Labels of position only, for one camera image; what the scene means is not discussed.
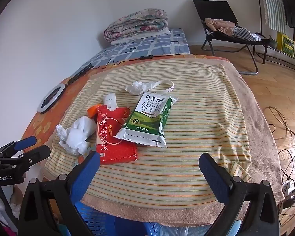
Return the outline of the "large white tissue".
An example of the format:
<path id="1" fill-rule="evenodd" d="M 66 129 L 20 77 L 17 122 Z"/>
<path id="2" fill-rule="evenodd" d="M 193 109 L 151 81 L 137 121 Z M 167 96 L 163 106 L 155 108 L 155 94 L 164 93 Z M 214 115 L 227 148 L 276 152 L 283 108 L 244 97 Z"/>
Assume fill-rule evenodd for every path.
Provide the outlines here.
<path id="1" fill-rule="evenodd" d="M 84 155 L 87 152 L 89 143 L 86 140 L 95 131 L 95 120 L 87 116 L 80 117 L 67 129 L 60 124 L 56 126 L 56 132 L 60 138 L 59 145 L 74 156 Z"/>

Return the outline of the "red juice pouch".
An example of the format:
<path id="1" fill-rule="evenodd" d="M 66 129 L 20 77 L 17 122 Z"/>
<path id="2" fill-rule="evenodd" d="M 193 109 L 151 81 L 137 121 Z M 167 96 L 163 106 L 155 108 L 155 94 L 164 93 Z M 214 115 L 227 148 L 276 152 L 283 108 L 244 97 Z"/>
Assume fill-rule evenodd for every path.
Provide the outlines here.
<path id="1" fill-rule="evenodd" d="M 115 93 L 104 96 L 104 105 L 97 108 L 96 151 L 101 165 L 137 160 L 137 146 L 116 138 L 130 115 L 127 107 L 118 107 Z"/>

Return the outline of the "orange plastic cap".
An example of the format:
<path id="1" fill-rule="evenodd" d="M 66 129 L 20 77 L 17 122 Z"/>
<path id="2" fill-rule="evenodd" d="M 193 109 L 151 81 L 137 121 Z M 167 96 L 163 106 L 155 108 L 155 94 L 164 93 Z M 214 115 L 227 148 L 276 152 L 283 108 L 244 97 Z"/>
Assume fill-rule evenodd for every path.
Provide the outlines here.
<path id="1" fill-rule="evenodd" d="M 93 105 L 92 107 L 90 107 L 88 110 L 87 110 L 87 114 L 88 114 L 88 117 L 89 118 L 94 118 L 97 113 L 98 113 L 98 108 L 101 106 L 101 104 L 96 104 L 96 105 Z"/>

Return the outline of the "green white milk carton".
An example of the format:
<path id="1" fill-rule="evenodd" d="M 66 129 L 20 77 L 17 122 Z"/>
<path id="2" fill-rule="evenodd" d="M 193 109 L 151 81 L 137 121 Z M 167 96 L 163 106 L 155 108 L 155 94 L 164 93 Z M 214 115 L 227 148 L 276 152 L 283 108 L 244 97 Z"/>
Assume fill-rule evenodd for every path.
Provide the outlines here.
<path id="1" fill-rule="evenodd" d="M 166 148 L 164 128 L 173 104 L 171 95 L 143 93 L 116 138 L 152 147 Z"/>

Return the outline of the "small white tissue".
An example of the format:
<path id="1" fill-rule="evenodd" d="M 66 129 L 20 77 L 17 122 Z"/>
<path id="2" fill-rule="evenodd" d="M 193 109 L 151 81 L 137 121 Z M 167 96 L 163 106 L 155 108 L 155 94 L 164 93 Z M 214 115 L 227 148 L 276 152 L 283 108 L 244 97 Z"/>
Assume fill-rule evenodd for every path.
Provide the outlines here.
<path id="1" fill-rule="evenodd" d="M 132 85 L 129 85 L 125 90 L 131 95 L 140 95 L 148 90 L 148 87 L 145 83 L 141 81 L 135 81 Z"/>

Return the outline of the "white silicone wristband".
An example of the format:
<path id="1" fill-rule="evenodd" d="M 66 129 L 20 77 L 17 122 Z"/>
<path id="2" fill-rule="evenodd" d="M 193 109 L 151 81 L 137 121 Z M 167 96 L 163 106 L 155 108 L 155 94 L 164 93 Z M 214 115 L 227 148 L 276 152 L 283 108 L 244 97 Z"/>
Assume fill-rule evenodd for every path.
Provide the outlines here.
<path id="1" fill-rule="evenodd" d="M 175 88 L 174 83 L 171 80 L 160 80 L 157 82 L 151 82 L 147 91 L 156 94 L 167 94 L 173 91 Z"/>

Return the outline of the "beige fleece blanket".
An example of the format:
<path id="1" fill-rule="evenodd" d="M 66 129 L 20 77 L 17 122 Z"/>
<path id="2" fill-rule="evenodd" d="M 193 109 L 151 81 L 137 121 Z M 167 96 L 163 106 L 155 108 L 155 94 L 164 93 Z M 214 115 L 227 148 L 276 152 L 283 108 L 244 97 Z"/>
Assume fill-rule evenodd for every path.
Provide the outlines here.
<path id="1" fill-rule="evenodd" d="M 266 179 L 270 182 L 276 202 L 284 199 L 282 192 L 280 161 L 277 146 L 268 123 L 261 111 L 255 96 L 239 75 L 233 64 L 223 58 L 201 55 L 177 55 L 175 61 L 202 62 L 207 65 L 222 64 L 238 95 L 243 116 L 245 118 L 252 164 L 248 172 L 252 177 L 251 182 L 259 183 Z M 114 201 L 93 197 L 86 193 L 82 203 L 101 212 L 141 222 L 158 222 L 168 226 L 199 226 L 213 223 L 222 204 L 217 201 L 187 209 L 150 209 L 138 208 L 130 205 L 119 204 Z"/>

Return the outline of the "blue plastic laundry basket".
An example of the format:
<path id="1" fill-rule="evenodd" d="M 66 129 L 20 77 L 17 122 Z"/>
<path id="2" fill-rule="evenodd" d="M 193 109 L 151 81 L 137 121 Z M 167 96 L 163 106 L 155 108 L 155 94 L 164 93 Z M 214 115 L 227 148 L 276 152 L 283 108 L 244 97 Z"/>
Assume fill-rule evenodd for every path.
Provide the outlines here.
<path id="1" fill-rule="evenodd" d="M 205 235 L 211 227 L 168 227 L 156 222 L 138 222 L 100 212 L 82 202 L 77 202 L 76 208 L 93 235 Z"/>

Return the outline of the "striped yellow towel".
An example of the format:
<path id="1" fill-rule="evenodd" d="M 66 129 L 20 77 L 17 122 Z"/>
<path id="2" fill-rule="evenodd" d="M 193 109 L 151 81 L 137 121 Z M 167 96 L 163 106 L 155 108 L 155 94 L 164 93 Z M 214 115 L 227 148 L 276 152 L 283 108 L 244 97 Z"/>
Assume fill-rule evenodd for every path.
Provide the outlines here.
<path id="1" fill-rule="evenodd" d="M 250 180 L 246 123 L 223 65 L 168 59 L 116 69 L 89 80 L 60 125 L 70 127 L 109 93 L 128 113 L 116 121 L 108 110 L 100 112 L 89 141 L 101 158 L 111 147 L 131 144 L 137 159 L 100 166 L 90 195 L 160 209 L 212 202 L 215 197 L 198 165 L 203 153 L 232 176 Z"/>

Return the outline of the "yellow green box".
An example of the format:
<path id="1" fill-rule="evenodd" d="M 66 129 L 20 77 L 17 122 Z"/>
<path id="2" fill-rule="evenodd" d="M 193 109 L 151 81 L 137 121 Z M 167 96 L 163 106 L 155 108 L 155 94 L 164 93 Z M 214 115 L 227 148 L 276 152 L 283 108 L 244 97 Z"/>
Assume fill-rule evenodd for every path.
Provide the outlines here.
<path id="1" fill-rule="evenodd" d="M 287 35 L 277 32 L 277 49 L 289 56 L 295 54 L 295 42 L 290 39 Z"/>

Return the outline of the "blue plaid mattress cover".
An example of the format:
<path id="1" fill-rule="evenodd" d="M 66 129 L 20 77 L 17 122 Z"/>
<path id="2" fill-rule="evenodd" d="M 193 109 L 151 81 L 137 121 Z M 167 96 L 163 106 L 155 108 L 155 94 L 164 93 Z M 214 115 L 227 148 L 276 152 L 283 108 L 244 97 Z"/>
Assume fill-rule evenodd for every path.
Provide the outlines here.
<path id="1" fill-rule="evenodd" d="M 77 74 L 78 71 L 81 71 L 90 63 L 93 65 L 93 68 L 104 66 L 110 59 L 120 62 L 138 59 L 146 55 L 160 56 L 173 54 L 190 54 L 185 33 L 181 28 L 171 28 L 167 34 L 140 38 L 129 43 L 107 47 L 95 54 L 74 73 Z"/>

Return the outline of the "clothes on chair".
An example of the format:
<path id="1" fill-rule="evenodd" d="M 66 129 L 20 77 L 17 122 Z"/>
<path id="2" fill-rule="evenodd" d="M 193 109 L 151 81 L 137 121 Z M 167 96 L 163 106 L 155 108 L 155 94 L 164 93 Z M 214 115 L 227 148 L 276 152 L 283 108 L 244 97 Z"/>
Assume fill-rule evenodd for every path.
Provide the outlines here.
<path id="1" fill-rule="evenodd" d="M 257 34 L 250 32 L 244 27 L 239 27 L 231 21 L 222 19 L 205 18 L 206 26 L 213 32 L 222 32 L 230 37 L 234 37 L 244 41 L 261 41 L 262 39 Z"/>

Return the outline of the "folded floral quilt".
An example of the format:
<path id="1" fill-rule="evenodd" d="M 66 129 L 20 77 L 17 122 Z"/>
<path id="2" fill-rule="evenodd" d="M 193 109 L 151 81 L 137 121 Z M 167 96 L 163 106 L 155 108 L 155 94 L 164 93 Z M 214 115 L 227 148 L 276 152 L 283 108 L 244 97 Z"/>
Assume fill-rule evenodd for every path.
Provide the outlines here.
<path id="1" fill-rule="evenodd" d="M 158 32 L 168 26 L 167 12 L 158 8 L 143 9 L 111 23 L 104 30 L 108 42 L 146 32 Z"/>

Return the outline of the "black folding chair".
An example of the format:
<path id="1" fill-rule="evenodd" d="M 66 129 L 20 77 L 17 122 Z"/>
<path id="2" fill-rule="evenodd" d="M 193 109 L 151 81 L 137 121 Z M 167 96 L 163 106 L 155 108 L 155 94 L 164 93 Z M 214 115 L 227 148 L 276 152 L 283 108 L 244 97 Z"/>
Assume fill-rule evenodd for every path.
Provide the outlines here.
<path id="1" fill-rule="evenodd" d="M 227 1 L 211 0 L 192 0 L 200 18 L 201 24 L 206 35 L 205 41 L 201 47 L 203 51 L 209 45 L 209 51 L 215 55 L 212 41 L 225 41 L 234 44 L 241 44 L 242 47 L 237 50 L 229 50 L 229 53 L 237 53 L 247 49 L 254 63 L 254 71 L 241 71 L 241 75 L 255 76 L 259 72 L 256 60 L 254 58 L 255 48 L 263 46 L 264 51 L 270 45 L 270 40 L 261 33 L 253 33 L 245 27 L 238 24 L 238 20 Z"/>

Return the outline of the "striped hanging cloth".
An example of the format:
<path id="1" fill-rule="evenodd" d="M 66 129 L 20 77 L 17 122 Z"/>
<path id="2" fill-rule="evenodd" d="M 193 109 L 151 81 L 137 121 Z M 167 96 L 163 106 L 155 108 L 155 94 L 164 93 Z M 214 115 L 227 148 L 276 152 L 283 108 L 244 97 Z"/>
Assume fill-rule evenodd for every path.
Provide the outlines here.
<path id="1" fill-rule="evenodd" d="M 286 16 L 283 0 L 263 0 L 265 22 L 270 29 L 286 33 Z"/>

